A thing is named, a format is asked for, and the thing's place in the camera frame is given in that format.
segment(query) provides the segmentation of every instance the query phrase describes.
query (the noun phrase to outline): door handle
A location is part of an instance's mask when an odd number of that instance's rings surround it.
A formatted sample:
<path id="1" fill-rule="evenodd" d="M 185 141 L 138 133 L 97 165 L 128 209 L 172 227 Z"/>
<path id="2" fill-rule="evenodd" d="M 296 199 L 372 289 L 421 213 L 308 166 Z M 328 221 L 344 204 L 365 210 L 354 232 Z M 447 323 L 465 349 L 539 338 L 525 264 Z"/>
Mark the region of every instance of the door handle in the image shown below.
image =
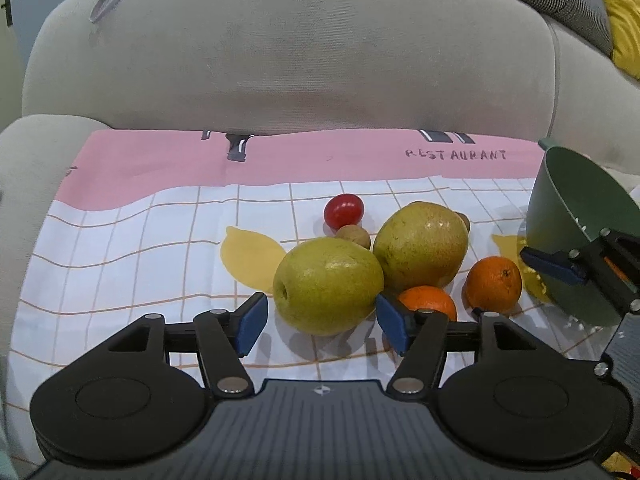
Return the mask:
<path id="1" fill-rule="evenodd" d="M 4 4 L 0 5 L 0 9 L 4 9 L 6 26 L 11 27 L 14 24 L 14 17 L 11 15 L 11 0 L 4 0 Z"/>

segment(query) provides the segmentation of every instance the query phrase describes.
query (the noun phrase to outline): sofa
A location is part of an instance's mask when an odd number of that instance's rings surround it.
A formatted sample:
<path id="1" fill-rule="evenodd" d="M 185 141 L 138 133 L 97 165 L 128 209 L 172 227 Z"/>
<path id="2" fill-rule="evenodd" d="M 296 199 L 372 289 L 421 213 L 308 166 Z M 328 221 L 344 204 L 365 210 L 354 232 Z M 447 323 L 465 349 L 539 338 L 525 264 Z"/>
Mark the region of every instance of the sofa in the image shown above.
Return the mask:
<path id="1" fill-rule="evenodd" d="M 640 180 L 640 85 L 517 0 L 65 0 L 0 135 L 0 355 L 50 202 L 92 131 L 426 128 L 556 142 Z"/>

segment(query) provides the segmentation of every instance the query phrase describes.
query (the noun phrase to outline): green plastic container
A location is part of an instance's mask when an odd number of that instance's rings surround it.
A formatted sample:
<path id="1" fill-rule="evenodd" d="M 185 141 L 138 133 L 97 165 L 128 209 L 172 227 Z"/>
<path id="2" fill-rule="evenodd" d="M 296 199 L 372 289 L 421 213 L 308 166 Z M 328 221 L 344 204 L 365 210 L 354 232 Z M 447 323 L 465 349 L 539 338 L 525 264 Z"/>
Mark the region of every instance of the green plastic container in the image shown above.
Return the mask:
<path id="1" fill-rule="evenodd" d="M 527 245 L 547 253 L 579 249 L 604 227 L 640 236 L 640 208 L 595 162 L 549 139 L 527 211 Z M 543 275 L 549 296 L 568 314 L 595 326 L 620 316 L 593 283 L 566 285 Z"/>

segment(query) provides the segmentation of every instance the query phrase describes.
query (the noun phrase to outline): metal screw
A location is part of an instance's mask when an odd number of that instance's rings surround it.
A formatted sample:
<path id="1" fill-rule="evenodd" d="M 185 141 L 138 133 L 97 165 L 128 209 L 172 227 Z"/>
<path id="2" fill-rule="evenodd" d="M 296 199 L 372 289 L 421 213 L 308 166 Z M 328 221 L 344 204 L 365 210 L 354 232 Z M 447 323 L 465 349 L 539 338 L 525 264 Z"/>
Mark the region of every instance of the metal screw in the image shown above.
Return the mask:
<path id="1" fill-rule="evenodd" d="M 242 377 L 225 377 L 218 381 L 218 389 L 226 394 L 241 394 L 249 387 Z"/>
<path id="2" fill-rule="evenodd" d="M 609 373 L 609 365 L 604 362 L 600 362 L 595 365 L 593 373 L 595 373 L 598 377 L 604 377 Z"/>
<path id="3" fill-rule="evenodd" d="M 424 388 L 424 383 L 415 377 L 402 377 L 394 381 L 394 389 L 401 394 L 417 394 Z"/>

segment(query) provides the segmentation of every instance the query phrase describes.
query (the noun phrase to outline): red cherry tomato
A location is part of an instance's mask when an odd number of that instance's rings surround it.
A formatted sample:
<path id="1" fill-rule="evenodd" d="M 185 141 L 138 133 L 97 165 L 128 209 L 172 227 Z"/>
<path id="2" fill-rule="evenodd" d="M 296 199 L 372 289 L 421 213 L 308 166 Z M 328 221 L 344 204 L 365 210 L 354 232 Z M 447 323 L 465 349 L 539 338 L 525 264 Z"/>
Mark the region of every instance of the red cherry tomato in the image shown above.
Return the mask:
<path id="1" fill-rule="evenodd" d="M 345 225 L 355 225 L 362 220 L 364 203 L 362 199 L 351 193 L 334 196 L 324 206 L 324 221 L 337 231 Z"/>

